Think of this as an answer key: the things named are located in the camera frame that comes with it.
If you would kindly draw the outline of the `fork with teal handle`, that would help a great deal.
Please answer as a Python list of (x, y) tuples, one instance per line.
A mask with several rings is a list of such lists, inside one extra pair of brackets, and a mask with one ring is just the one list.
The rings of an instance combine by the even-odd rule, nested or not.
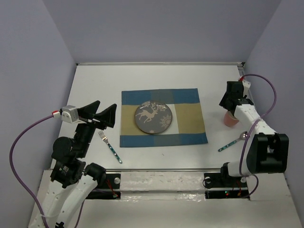
[(114, 148), (112, 147), (112, 145), (109, 143), (108, 138), (106, 137), (106, 135), (104, 134), (103, 131), (99, 131), (98, 135), (100, 136), (100, 138), (103, 140), (104, 143), (106, 143), (106, 145), (108, 146), (108, 148), (111, 150), (112, 154), (114, 155), (114, 157), (117, 159), (117, 161), (122, 164), (123, 161), (120, 158), (120, 156), (117, 154), (117, 152), (114, 150)]

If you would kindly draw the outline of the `pink mug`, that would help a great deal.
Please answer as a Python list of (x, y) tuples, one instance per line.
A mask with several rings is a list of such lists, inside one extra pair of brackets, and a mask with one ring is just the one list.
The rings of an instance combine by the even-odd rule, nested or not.
[(228, 127), (235, 126), (239, 120), (230, 112), (227, 111), (224, 115), (223, 123)]

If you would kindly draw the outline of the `spoon with teal handle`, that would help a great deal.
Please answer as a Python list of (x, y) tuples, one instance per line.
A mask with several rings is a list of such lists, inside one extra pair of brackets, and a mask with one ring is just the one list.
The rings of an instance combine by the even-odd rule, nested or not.
[(230, 142), (230, 143), (224, 145), (223, 147), (219, 148), (219, 149), (218, 149), (218, 152), (221, 152), (221, 151), (227, 149), (228, 147), (230, 147), (230, 146), (232, 146), (232, 145), (238, 143), (239, 141), (245, 140), (246, 137), (247, 137), (247, 135), (248, 135), (248, 132), (247, 132), (247, 131), (241, 133), (240, 136), (239, 136), (237, 139), (235, 139), (235, 140), (233, 140), (232, 142)]

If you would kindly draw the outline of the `blue beige checked placemat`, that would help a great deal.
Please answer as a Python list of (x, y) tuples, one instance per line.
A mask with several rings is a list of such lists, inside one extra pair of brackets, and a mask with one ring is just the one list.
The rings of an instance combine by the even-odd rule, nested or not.
[[(170, 127), (160, 134), (142, 132), (134, 114), (146, 101), (166, 104), (172, 111)], [(122, 92), (120, 147), (163, 147), (208, 143), (199, 93), (196, 88)]]

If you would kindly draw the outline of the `dark reindeer plate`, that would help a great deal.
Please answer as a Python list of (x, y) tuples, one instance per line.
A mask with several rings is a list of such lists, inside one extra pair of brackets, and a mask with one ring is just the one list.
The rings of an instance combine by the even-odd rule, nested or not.
[(134, 118), (142, 132), (160, 134), (170, 127), (173, 116), (166, 104), (150, 100), (138, 106)]

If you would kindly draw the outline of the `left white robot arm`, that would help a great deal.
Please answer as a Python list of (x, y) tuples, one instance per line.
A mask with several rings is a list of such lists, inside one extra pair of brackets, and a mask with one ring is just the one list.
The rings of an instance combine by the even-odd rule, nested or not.
[(56, 161), (41, 209), (31, 228), (67, 228), (90, 192), (104, 185), (106, 169), (82, 161), (88, 152), (96, 129), (113, 128), (117, 105), (98, 112), (100, 101), (81, 108), (67, 105), (52, 113), (63, 122), (77, 124), (72, 138), (59, 137), (53, 143), (52, 159)]

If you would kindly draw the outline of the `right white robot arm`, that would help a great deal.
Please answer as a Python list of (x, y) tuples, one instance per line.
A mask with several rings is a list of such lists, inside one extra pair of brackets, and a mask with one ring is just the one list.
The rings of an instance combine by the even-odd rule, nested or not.
[(231, 112), (247, 129), (240, 159), (223, 164), (218, 175), (219, 182), (230, 186), (236, 177), (285, 172), (289, 138), (286, 134), (277, 133), (263, 120), (253, 102), (244, 95), (244, 84), (228, 81), (219, 105)]

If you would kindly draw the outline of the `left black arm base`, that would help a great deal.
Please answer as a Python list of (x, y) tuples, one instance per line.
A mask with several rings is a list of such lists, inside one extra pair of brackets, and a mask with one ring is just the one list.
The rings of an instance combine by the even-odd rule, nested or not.
[(102, 184), (98, 184), (88, 196), (87, 200), (119, 200), (121, 197), (120, 191), (121, 174), (107, 173), (106, 179)]

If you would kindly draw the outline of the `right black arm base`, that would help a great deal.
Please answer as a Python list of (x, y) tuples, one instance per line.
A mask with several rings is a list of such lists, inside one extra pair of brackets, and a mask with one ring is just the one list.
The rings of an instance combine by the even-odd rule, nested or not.
[(248, 198), (247, 182), (240, 177), (226, 178), (219, 172), (207, 172), (204, 173), (202, 184), (208, 200)]

